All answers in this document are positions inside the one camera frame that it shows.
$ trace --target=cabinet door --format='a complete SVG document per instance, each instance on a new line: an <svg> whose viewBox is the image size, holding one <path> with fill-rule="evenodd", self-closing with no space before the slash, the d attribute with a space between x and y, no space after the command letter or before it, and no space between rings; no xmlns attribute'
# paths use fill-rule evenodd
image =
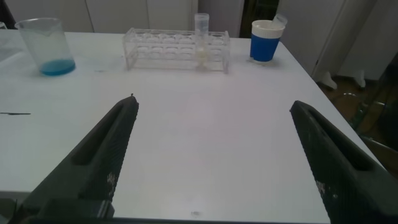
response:
<svg viewBox="0 0 398 224"><path fill-rule="evenodd" d="M62 20L64 31L92 32L84 0L6 0L15 21L40 17Z"/></svg>
<svg viewBox="0 0 398 224"><path fill-rule="evenodd" d="M197 0L147 0L150 29L193 30Z"/></svg>
<svg viewBox="0 0 398 224"><path fill-rule="evenodd" d="M281 41L309 75L312 75L344 1L279 2L278 13L288 19Z"/></svg>
<svg viewBox="0 0 398 224"><path fill-rule="evenodd" d="M124 34L149 29L146 0L86 0L94 32Z"/></svg>
<svg viewBox="0 0 398 224"><path fill-rule="evenodd" d="M349 50L339 75L378 80L398 53L398 1L377 1Z"/></svg>

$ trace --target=white wall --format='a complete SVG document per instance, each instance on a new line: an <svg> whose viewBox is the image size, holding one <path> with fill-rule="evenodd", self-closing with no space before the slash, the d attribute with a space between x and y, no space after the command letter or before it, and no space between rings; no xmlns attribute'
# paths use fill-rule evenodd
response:
<svg viewBox="0 0 398 224"><path fill-rule="evenodd" d="M210 15L209 31L228 31L239 37L244 0L199 0L198 12Z"/></svg>

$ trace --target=floor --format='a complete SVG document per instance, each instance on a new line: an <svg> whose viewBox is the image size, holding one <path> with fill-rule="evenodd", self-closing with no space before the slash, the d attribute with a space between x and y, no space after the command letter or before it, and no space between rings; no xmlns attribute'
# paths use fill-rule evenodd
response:
<svg viewBox="0 0 398 224"><path fill-rule="evenodd" d="M360 103L359 98L345 96L338 98L337 100L332 100L337 96L342 96L344 93L354 93L355 95L367 96L376 91L377 82L366 82L366 87L361 89L354 80L346 77L334 77L334 81L338 85L337 90L332 90L331 88L318 84L320 89L324 94L332 101L337 110L347 119L353 117L356 109ZM386 102L388 98L388 103L397 99L398 89L393 86L386 86L382 89L379 96L376 98L377 101ZM381 105L373 105L369 109L369 113L363 119L363 122L358 128L358 132L373 138L383 144L386 144L380 134L377 126L377 119L383 110ZM370 141L364 139L365 144L373 152L373 154L379 159L380 163L394 176L398 179L398 151L388 150L384 147L378 146Z"/></svg>

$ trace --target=glass beaker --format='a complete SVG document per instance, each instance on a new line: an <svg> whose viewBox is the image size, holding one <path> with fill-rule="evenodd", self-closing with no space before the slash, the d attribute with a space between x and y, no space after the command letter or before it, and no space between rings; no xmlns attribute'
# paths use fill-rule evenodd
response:
<svg viewBox="0 0 398 224"><path fill-rule="evenodd" d="M76 68L60 19L29 19L18 22L15 27L41 73L63 75Z"/></svg>

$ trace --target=test tube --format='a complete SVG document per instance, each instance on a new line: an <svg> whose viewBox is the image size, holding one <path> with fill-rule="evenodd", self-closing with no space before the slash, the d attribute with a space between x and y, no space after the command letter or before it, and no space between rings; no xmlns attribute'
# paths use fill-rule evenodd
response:
<svg viewBox="0 0 398 224"><path fill-rule="evenodd" d="M209 36L209 14L195 14L195 45L199 66L203 66L207 55L207 39Z"/></svg>
<svg viewBox="0 0 398 224"><path fill-rule="evenodd" d="M272 29L281 29L285 27L287 24L287 19L281 14L276 14L274 20L272 20L271 28Z"/></svg>

